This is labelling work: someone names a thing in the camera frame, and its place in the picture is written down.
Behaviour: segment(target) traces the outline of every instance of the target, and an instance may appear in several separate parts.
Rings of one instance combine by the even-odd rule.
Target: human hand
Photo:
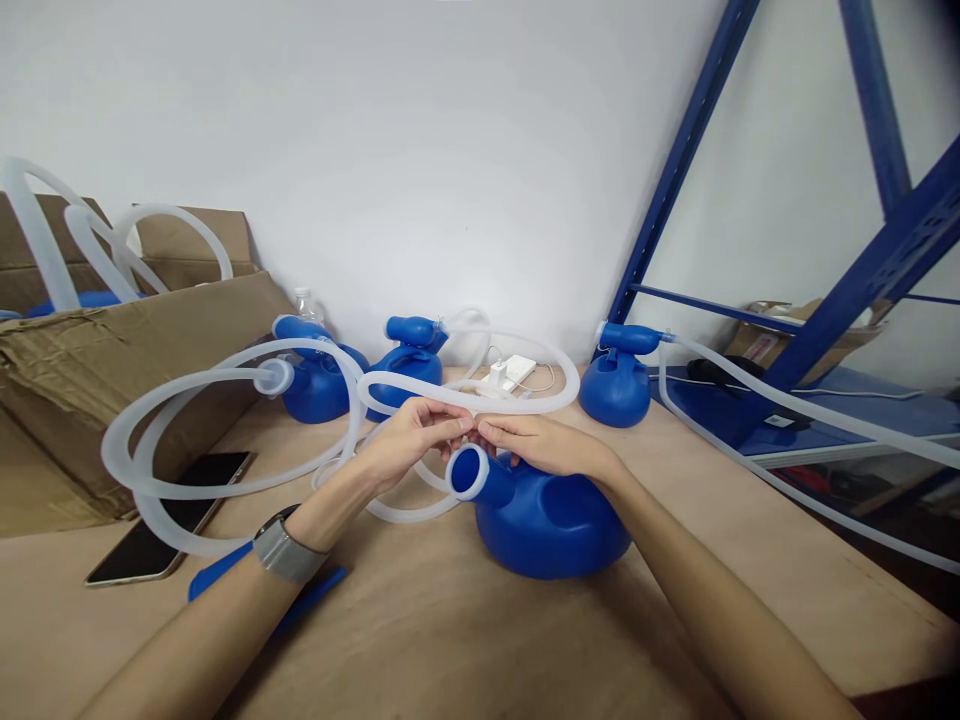
[[[470,441],[491,455],[509,450],[510,465],[520,459],[553,475],[595,477],[613,451],[592,435],[541,415],[477,415]]]
[[[429,398],[409,398],[370,443],[351,460],[374,484],[376,494],[390,490],[431,448],[444,462],[475,427],[466,408]]]

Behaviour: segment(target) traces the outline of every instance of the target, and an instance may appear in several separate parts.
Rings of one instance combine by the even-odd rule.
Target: blue metal shelf
[[[884,210],[884,226],[816,312],[799,327],[707,299],[645,285],[644,276],[664,225],[758,4],[759,0],[728,0],[607,319],[625,322],[637,294],[643,293],[791,334],[790,343],[767,371],[764,380],[781,390],[792,390],[864,310],[879,310],[878,316],[882,317],[904,299],[960,304],[960,301],[949,298],[910,294],[910,290],[960,239],[960,137],[913,188],[871,2],[839,0]],[[841,373],[835,379],[853,382],[855,378]],[[927,405],[921,403],[916,407],[922,412]],[[726,442],[746,450],[771,408],[770,401],[751,394],[743,402],[731,402],[722,417],[704,424]],[[872,421],[878,421],[876,415],[870,417]],[[922,424],[919,416],[912,416],[911,421]],[[889,426],[899,429],[899,422],[893,422],[895,424]],[[820,437],[815,442],[821,440],[830,442],[829,437]]]
[[[651,368],[656,375],[657,369]],[[686,378],[686,367],[671,367],[669,375]],[[806,389],[835,390],[839,392],[870,392],[884,395],[903,395],[911,388],[880,380],[866,373],[836,367]],[[690,417],[704,427],[714,428],[729,423],[731,417],[753,393],[734,391],[742,396],[734,400],[720,388],[712,385],[670,381],[670,398]],[[655,380],[650,381],[650,394],[660,401]],[[952,446],[960,446],[960,406],[942,397],[921,395],[909,400],[888,398],[849,397],[840,395],[803,394],[804,400],[814,405],[842,412],[844,415],[877,423],[907,435],[922,437]],[[806,430],[794,432],[761,423],[741,444],[740,452],[763,467],[789,467],[815,462],[848,460],[882,455],[891,450],[885,445],[846,430],[814,421]]]

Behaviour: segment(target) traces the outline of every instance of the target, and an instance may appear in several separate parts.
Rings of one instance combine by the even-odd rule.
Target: brown cardboard
[[[65,203],[40,197],[71,274],[93,286],[78,289],[102,289],[82,256],[70,249],[66,227],[56,223]],[[26,262],[32,258],[20,247],[25,241],[19,228],[10,231],[3,200],[0,255],[8,260],[0,267],[0,287],[14,290],[0,307],[22,312],[46,293],[36,268]],[[243,214],[190,211],[224,243],[237,277],[218,281],[216,261],[193,249],[180,228],[209,256],[192,229],[176,218],[152,217],[138,224],[144,259],[172,292],[0,322],[0,536],[85,527],[128,514],[129,493],[100,462],[107,426],[144,393],[209,369],[257,342],[278,314],[290,312],[286,296],[250,261]],[[198,282],[209,284],[193,287]],[[165,434],[157,476],[175,479],[256,397],[249,383],[218,384],[201,393]]]
[[[751,312],[763,313],[771,308],[782,306],[784,316],[795,318],[806,322],[809,320],[816,309],[820,306],[821,299],[813,300],[801,307],[790,307],[789,303],[779,300],[758,300],[751,303],[747,309]],[[843,360],[857,348],[861,348],[879,335],[883,326],[876,324],[879,318],[875,313],[870,323],[864,327],[852,327],[843,336],[834,343],[824,354],[822,358],[808,372],[800,385],[809,385],[819,380],[839,365]],[[763,368],[769,368],[773,365],[780,353],[791,341],[791,336],[786,333],[770,330],[768,328],[754,325],[753,323],[740,322],[737,326],[737,334],[724,350],[724,355],[737,355],[753,360]]]

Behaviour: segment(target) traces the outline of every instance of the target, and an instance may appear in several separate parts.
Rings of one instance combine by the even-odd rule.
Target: gray watch strap
[[[279,517],[253,541],[253,550],[264,568],[297,585],[312,580],[327,559],[327,553],[314,552],[287,535]]]

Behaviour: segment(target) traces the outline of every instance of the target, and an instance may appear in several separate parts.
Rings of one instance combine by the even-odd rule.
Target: plastic water bottle
[[[310,288],[294,288],[293,294],[297,296],[297,316],[301,320],[324,327],[323,312],[310,294]]]

